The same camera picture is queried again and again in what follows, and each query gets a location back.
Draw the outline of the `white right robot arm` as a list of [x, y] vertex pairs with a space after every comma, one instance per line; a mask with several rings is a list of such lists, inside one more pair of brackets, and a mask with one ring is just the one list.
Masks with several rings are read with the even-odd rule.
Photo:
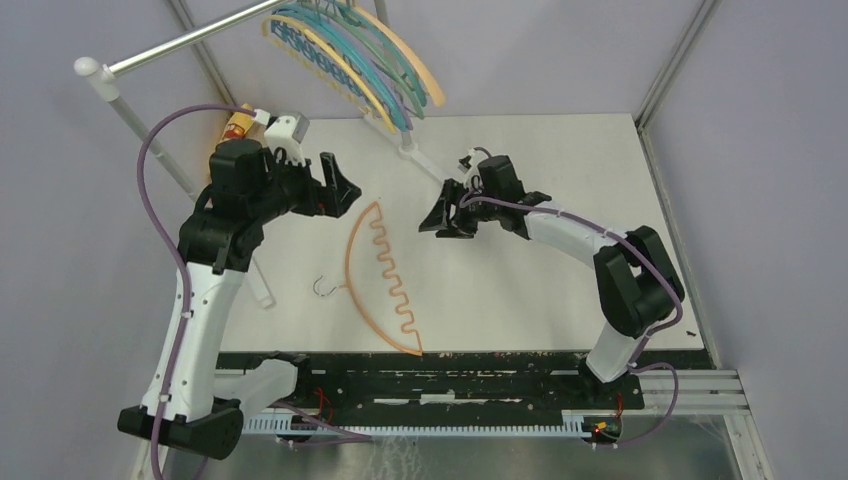
[[525, 189], [506, 155], [465, 157], [459, 165], [464, 179], [443, 182], [419, 231], [471, 239], [481, 223], [496, 222], [589, 267], [606, 321], [579, 368], [589, 382], [611, 384], [635, 371], [649, 340], [682, 320], [685, 290], [656, 230], [619, 233], [567, 212], [550, 195]]

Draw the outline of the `orange wavy hanger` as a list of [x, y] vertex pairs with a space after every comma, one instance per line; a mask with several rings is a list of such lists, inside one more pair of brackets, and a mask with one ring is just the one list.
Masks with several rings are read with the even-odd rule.
[[421, 357], [425, 353], [416, 316], [393, 256], [380, 202], [358, 216], [347, 239], [336, 277], [318, 276], [312, 293], [327, 299], [338, 292], [349, 298], [368, 329], [391, 350]]

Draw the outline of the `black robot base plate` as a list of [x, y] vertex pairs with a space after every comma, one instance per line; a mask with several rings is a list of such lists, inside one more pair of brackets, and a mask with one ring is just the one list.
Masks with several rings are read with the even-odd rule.
[[568, 351], [401, 353], [229, 352], [220, 370], [246, 373], [264, 360], [299, 370], [285, 402], [333, 426], [542, 427], [562, 413], [630, 413], [646, 403], [630, 374], [602, 386]]

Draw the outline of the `beige plastic hanger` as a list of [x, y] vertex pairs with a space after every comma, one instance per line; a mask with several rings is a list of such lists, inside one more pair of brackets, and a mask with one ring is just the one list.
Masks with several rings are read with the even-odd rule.
[[431, 69], [419, 54], [393, 29], [386, 1], [374, 1], [371, 8], [359, 1], [342, 1], [340, 15], [345, 22], [363, 30], [375, 30], [370, 36], [379, 40], [387, 56], [384, 65], [399, 76], [401, 84], [410, 89], [408, 98], [423, 109], [426, 105], [442, 107], [447, 96]]

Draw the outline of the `purple wavy hanger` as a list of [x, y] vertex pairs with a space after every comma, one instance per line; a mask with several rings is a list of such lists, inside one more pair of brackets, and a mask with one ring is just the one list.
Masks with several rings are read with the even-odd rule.
[[394, 90], [393, 79], [382, 69], [382, 64], [367, 54], [358, 53], [355, 57], [365, 79], [375, 91], [375, 96], [386, 118], [392, 122], [396, 130], [411, 131], [412, 121], [409, 114], [401, 105], [401, 98]]

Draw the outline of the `green wavy hanger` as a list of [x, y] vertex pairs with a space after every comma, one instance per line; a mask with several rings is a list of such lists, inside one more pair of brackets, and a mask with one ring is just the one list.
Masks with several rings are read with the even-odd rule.
[[391, 76], [394, 82], [394, 90], [401, 98], [401, 105], [409, 114], [410, 119], [416, 117], [423, 119], [425, 117], [425, 106], [421, 109], [415, 102], [410, 101], [408, 95], [410, 89], [401, 84], [399, 76], [386, 69], [384, 62], [387, 59], [384, 46], [379, 40], [375, 40], [370, 36], [375, 33], [375, 30], [363, 30], [352, 26], [345, 22], [340, 15], [339, 7], [342, 1], [301, 1], [299, 4], [303, 9], [308, 11], [307, 17], [312, 21], [317, 21], [335, 29], [348, 42], [357, 46], [360, 51], [374, 58], [382, 64], [382, 69]]

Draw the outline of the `yellow wavy hanger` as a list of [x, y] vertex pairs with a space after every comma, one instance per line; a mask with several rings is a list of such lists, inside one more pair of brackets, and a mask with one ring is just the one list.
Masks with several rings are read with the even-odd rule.
[[389, 132], [401, 132], [386, 118], [375, 91], [356, 62], [355, 55], [362, 52], [335, 29], [285, 10], [265, 17], [261, 33], [274, 45], [305, 62], [316, 76], [350, 96], [351, 102], [363, 113], [381, 119]]

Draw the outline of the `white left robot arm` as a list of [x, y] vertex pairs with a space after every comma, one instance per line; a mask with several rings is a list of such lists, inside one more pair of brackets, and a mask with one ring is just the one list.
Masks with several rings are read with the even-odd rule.
[[122, 409], [119, 431], [215, 460], [235, 449], [247, 419], [292, 393], [298, 359], [261, 361], [229, 391], [216, 388], [225, 327], [263, 228], [287, 213], [339, 218], [361, 196], [331, 152], [311, 161], [250, 139], [216, 147], [211, 181], [179, 229], [174, 310], [155, 374], [141, 403]]

